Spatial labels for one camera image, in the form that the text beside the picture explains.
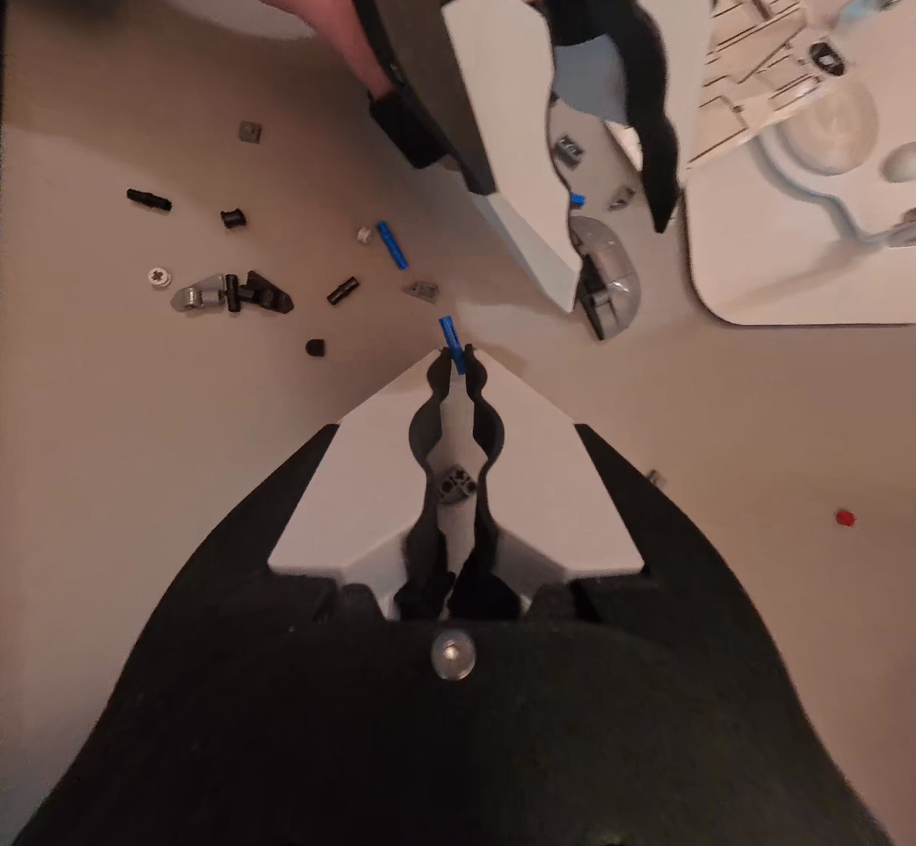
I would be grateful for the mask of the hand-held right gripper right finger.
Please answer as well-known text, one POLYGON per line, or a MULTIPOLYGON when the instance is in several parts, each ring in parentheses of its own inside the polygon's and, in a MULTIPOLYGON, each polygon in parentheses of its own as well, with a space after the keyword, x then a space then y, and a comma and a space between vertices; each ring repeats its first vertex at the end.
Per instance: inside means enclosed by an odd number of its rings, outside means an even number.
POLYGON ((477 477, 464 619, 518 619, 545 588, 645 566, 576 423, 486 352, 464 348, 477 477))

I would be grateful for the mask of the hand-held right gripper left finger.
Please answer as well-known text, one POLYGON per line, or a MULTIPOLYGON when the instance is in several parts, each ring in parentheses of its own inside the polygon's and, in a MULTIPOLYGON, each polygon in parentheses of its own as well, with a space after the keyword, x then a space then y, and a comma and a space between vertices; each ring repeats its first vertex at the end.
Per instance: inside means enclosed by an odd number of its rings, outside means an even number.
POLYGON ((436 619, 452 588, 429 457, 452 356, 430 352, 345 416, 269 556, 281 576, 365 585, 387 614, 436 619))

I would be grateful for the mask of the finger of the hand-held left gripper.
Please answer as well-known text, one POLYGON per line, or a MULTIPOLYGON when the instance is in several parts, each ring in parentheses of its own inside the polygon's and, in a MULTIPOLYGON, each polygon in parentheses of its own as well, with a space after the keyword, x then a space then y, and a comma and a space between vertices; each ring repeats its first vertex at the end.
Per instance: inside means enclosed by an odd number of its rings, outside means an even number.
POLYGON ((712 30, 713 0, 635 0, 655 23, 664 51, 667 82, 665 114, 678 142, 674 199, 679 201, 693 156, 694 135, 706 55, 712 30))
POLYGON ((475 206, 539 290, 572 313, 582 260, 569 232, 570 191, 549 144, 547 23, 522 0, 453 0, 441 12, 495 182, 473 197, 475 206))

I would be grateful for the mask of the dark grey domed lego assembly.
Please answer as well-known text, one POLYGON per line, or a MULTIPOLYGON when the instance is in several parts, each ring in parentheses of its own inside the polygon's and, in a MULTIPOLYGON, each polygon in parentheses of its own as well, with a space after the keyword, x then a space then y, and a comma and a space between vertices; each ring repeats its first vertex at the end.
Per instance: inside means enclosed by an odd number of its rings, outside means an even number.
POLYGON ((596 338, 610 340, 632 325, 640 307, 640 280, 622 241, 604 222, 573 215, 569 228, 582 261, 576 301, 596 338))

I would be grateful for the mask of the dark grey lego beam block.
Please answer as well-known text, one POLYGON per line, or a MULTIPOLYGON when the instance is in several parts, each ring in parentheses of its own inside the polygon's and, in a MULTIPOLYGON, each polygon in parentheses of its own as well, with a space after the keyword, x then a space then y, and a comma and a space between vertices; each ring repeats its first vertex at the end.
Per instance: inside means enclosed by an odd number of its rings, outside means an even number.
POLYGON ((439 476, 437 499, 441 506, 453 506, 475 496, 477 483, 475 477, 463 466, 452 465, 439 476))

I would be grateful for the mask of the black and grey lego linkage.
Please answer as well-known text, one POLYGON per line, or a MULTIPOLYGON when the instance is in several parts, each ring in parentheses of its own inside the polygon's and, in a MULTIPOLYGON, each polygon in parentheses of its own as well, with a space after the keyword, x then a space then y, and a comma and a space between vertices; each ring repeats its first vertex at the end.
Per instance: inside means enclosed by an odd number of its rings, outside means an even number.
POLYGON ((246 305, 270 313, 287 314, 294 309, 290 295, 255 271, 240 281, 236 274, 215 274, 177 290, 170 306, 179 313, 224 310, 240 313, 246 305))

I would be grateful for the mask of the sticker sheet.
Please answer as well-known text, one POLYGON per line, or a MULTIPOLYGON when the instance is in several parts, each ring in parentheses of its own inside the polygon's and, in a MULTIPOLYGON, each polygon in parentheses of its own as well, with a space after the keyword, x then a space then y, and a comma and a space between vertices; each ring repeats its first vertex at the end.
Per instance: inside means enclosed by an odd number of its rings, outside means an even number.
POLYGON ((687 172, 810 107, 851 66, 802 0, 716 0, 687 172))

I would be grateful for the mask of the white round mount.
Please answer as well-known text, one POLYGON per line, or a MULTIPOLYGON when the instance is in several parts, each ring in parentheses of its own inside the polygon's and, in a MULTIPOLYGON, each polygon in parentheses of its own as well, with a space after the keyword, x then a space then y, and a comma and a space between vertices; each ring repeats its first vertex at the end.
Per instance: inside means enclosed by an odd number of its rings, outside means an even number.
POLYGON ((841 238, 869 250, 914 248, 914 182, 881 174, 887 153, 907 142, 880 136, 875 98, 853 78, 762 130, 754 152, 786 193, 825 210, 841 238))

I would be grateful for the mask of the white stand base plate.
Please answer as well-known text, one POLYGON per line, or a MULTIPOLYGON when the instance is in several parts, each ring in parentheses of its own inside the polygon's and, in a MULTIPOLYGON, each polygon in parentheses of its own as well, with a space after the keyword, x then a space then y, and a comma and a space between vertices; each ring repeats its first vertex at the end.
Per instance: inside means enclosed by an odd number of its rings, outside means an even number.
MULTIPOLYGON (((874 96, 882 143, 915 141, 914 0, 802 0, 874 96)), ((754 141, 686 179, 693 286, 727 323, 913 325, 915 249, 869 250, 775 184, 754 141)))

